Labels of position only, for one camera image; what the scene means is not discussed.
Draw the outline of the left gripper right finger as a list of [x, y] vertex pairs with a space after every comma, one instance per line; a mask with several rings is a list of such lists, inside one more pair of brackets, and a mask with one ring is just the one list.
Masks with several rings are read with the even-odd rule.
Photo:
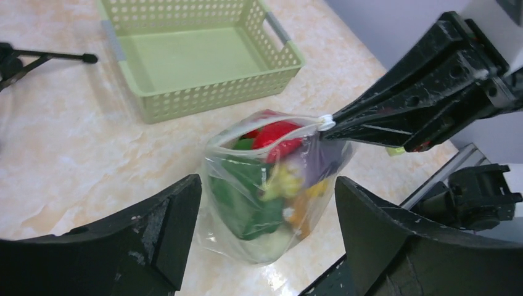
[[436, 223], [345, 176], [335, 198], [357, 295], [522, 294], [521, 244]]

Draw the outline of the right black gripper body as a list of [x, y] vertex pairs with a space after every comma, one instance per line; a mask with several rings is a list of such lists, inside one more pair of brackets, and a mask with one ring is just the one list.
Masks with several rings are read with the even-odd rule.
[[497, 115], [522, 111], [522, 68], [510, 73], [510, 66], [501, 52], [489, 40], [470, 18], [465, 20], [466, 24], [475, 34], [475, 40], [481, 44], [485, 54], [495, 66], [493, 76], [482, 85], [485, 97], [490, 106], [480, 111], [479, 119], [492, 118]]

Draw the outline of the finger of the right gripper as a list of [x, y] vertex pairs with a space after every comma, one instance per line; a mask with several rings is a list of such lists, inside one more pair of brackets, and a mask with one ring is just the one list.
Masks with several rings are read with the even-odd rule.
[[437, 146], [472, 122], [496, 114], [480, 88], [447, 94], [362, 94], [336, 112], [335, 126], [323, 131], [325, 140], [355, 141], [423, 152]]
[[358, 99], [334, 114], [337, 123], [390, 118], [445, 102], [482, 72], [475, 34], [456, 12], [444, 12], [421, 39]]

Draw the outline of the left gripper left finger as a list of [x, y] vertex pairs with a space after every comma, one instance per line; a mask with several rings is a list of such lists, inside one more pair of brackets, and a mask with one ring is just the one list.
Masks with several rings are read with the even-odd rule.
[[182, 286], [202, 183], [161, 192], [60, 235], [1, 241], [2, 295], [174, 295]]

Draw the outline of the purple toy eggplant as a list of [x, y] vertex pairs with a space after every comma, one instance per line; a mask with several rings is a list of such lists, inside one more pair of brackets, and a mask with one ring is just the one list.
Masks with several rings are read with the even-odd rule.
[[346, 141], [320, 140], [318, 136], [307, 137], [288, 159], [296, 176], [302, 179], [302, 187], [309, 188], [342, 169], [353, 154], [352, 145]]

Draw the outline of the green toy cabbage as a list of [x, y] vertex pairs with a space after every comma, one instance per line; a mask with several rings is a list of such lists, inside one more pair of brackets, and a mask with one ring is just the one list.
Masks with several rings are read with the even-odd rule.
[[232, 154], [234, 150], [250, 150], [252, 144], [253, 139], [240, 139], [225, 153], [216, 147], [205, 149], [211, 204], [228, 230], [243, 241], [271, 234], [283, 224], [284, 199], [261, 199], [262, 185], [272, 165], [258, 158]]

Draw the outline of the yellow toy lemon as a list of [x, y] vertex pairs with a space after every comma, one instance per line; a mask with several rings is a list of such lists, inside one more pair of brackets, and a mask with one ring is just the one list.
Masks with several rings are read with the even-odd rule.
[[270, 178], [263, 184], [262, 201], [283, 197], [294, 198], [305, 183], [303, 168], [290, 163], [280, 163], [271, 170]]

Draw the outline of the red toy chili pepper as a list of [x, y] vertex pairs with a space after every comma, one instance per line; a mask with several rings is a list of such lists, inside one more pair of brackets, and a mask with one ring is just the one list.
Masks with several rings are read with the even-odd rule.
[[[233, 145], [233, 149], [251, 151], [266, 148], [278, 142], [287, 134], [304, 126], [304, 124], [297, 123], [295, 120], [278, 120], [242, 134], [235, 145]], [[255, 160], [262, 163], [273, 164], [287, 157], [292, 152], [295, 152], [301, 146], [302, 138], [300, 136], [283, 140], [267, 153], [257, 155]]]

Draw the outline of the clear zip top bag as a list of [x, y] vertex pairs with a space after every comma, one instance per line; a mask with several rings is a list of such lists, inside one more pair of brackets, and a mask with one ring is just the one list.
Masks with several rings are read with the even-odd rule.
[[212, 137], [199, 173], [199, 244], [267, 265], [307, 238], [353, 156], [351, 142], [323, 138], [335, 126], [332, 115], [264, 110]]

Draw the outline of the orange toy ginger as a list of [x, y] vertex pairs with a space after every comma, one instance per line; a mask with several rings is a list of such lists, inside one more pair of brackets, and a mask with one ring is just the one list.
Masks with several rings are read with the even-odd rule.
[[311, 212], [311, 203], [326, 193], [328, 185], [329, 179], [324, 179], [314, 186], [305, 189], [297, 197], [287, 200], [286, 208], [283, 209], [282, 215], [300, 240], [303, 240], [311, 233], [308, 217]]

